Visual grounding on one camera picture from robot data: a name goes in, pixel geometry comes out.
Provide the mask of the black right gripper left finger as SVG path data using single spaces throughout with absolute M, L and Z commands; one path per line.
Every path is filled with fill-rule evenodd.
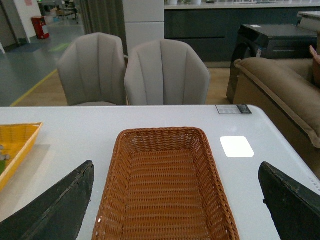
M 85 161 L 0 223 L 2 240 L 75 240 L 91 201 L 95 167 Z

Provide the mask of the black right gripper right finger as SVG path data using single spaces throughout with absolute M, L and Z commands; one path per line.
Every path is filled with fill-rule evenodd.
M 320 196 L 264 161 L 258 180 L 275 228 L 282 240 L 320 238 Z

